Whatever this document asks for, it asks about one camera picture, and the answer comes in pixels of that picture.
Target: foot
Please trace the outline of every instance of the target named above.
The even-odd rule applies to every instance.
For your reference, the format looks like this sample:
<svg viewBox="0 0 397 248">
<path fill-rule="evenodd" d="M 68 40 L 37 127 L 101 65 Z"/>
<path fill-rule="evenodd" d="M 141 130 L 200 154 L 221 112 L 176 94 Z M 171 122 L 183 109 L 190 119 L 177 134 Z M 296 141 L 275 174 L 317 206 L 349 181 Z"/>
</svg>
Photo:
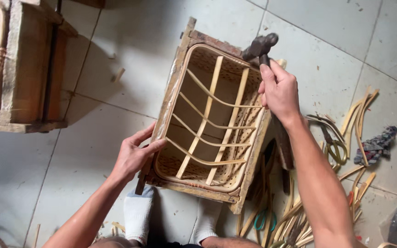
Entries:
<svg viewBox="0 0 397 248">
<path fill-rule="evenodd" d="M 208 237 L 218 237 L 215 233 L 215 225 L 222 205 L 220 202 L 199 198 L 196 225 L 192 232 L 194 244 L 201 245 L 201 242 Z"/>
<path fill-rule="evenodd" d="M 145 185 L 142 195 L 134 193 L 134 189 L 124 200 L 125 238 L 137 240 L 146 245 L 150 230 L 150 213 L 153 205 L 154 189 Z"/>
</svg>

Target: nail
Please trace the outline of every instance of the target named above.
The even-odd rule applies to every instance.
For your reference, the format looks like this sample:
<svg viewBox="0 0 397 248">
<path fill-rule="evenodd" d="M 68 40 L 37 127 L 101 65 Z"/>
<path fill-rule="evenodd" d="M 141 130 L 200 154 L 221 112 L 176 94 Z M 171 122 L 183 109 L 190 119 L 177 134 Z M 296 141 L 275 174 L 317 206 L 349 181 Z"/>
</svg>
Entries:
<svg viewBox="0 0 397 248">
<path fill-rule="evenodd" d="M 267 65 L 261 64 L 261 65 L 260 65 L 260 72 L 261 72 L 261 73 L 265 73 L 266 71 L 267 71 Z"/>
</svg>

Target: rag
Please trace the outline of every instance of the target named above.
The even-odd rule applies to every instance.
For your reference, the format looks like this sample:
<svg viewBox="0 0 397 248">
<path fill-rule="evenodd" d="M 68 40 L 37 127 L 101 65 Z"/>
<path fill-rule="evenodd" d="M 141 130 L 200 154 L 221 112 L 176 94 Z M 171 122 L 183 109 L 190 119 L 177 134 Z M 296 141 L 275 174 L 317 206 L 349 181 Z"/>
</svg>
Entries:
<svg viewBox="0 0 397 248">
<path fill-rule="evenodd" d="M 390 144 L 397 134 L 397 127 L 388 126 L 381 135 L 362 142 L 364 153 L 369 165 L 375 164 L 381 159 L 381 156 L 390 158 Z M 360 149 L 356 150 L 356 156 L 353 160 L 355 164 L 365 165 L 363 154 Z"/>
</svg>

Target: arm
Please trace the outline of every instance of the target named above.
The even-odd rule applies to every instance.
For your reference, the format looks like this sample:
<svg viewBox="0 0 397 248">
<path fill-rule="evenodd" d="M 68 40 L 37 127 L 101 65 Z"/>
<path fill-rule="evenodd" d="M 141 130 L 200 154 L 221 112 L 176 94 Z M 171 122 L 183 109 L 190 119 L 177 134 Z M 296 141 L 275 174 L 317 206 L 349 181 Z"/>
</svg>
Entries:
<svg viewBox="0 0 397 248">
<path fill-rule="evenodd" d="M 260 66 L 263 82 L 258 92 L 262 94 L 262 105 L 270 108 L 289 134 L 298 190 L 315 245 L 354 247 L 356 240 L 344 188 L 300 113 L 296 78 L 274 60 L 270 65 Z"/>
<path fill-rule="evenodd" d="M 46 242 L 43 248 L 86 248 L 91 245 L 125 185 L 134 178 L 147 158 L 162 149 L 166 140 L 157 140 L 148 147 L 139 148 L 141 142 L 151 137 L 155 122 L 144 130 L 124 139 L 111 175 L 94 194 Z"/>
</svg>

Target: left hand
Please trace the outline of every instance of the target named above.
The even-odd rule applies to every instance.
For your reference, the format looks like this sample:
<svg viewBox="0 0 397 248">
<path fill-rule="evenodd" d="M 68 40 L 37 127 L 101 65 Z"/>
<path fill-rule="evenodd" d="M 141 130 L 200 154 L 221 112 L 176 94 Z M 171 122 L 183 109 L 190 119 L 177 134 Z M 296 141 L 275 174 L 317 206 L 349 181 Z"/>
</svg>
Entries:
<svg viewBox="0 0 397 248">
<path fill-rule="evenodd" d="M 156 122 L 154 121 L 149 127 L 123 140 L 111 175 L 119 177 L 121 180 L 132 180 L 135 173 L 143 167 L 148 157 L 160 151 L 166 145 L 166 139 L 159 139 L 148 146 L 139 148 L 143 141 L 151 137 L 155 125 Z"/>
</svg>

